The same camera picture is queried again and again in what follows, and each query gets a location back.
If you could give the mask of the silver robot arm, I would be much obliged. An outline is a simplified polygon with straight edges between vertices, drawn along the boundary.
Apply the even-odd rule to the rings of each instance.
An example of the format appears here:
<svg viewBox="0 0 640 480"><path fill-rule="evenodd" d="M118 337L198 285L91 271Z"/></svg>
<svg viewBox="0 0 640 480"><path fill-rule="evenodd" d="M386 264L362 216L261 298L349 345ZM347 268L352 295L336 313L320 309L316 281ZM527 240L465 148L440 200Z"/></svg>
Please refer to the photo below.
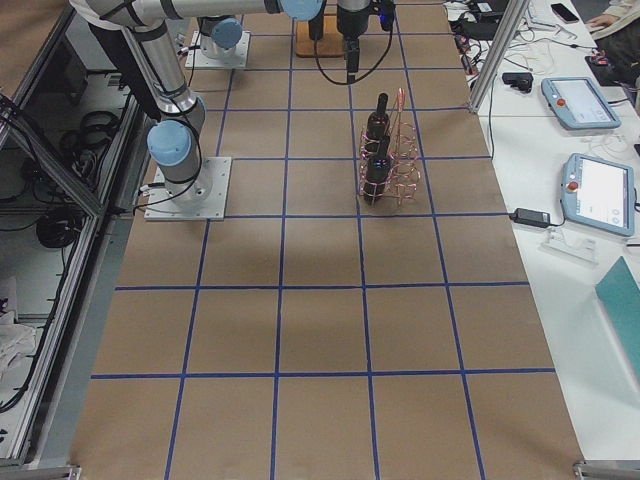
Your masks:
<svg viewBox="0 0 640 480"><path fill-rule="evenodd" d="M396 5L393 1L338 1L336 11L336 27L343 39L344 58L346 62L346 81L331 79L323 70L318 53L318 42L322 38L325 12L325 1L275 1L267 2L269 12L284 11L289 17L308 22L309 37L313 42L313 57L318 71L334 85L351 85L357 83L377 69L386 57L393 35ZM389 34L386 50L379 60L366 73L357 76L359 71L360 44L359 37L369 25L369 17L377 16L383 31ZM198 29L201 38L200 49L203 54L233 50L244 33L241 24L233 15L217 15L198 17Z"/></svg>
<svg viewBox="0 0 640 480"><path fill-rule="evenodd" d="M127 81L144 112L157 124L147 136L149 153L160 167L168 199L199 202L204 182L200 131L205 120L201 97L188 86L170 38L167 21L236 14L286 14L311 20L319 1L72 1L107 57Z"/></svg>

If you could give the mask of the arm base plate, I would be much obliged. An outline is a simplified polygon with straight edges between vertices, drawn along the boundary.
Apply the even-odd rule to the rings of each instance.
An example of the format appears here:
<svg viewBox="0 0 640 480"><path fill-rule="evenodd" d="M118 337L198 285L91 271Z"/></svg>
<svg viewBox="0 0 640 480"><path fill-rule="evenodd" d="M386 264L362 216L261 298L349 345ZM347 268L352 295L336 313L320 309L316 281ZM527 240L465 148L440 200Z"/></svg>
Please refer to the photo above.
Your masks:
<svg viewBox="0 0 640 480"><path fill-rule="evenodd" d="M244 31L234 47L223 49L212 43L208 37L202 37L199 31L195 30L189 45L185 67L195 70L245 69L250 39L250 32Z"/></svg>
<svg viewBox="0 0 640 480"><path fill-rule="evenodd" d="M165 185L164 175L157 167L154 182L161 186L150 190L144 218L149 221L222 221L231 167L231 157L205 157L199 177L180 196L177 185Z"/></svg>

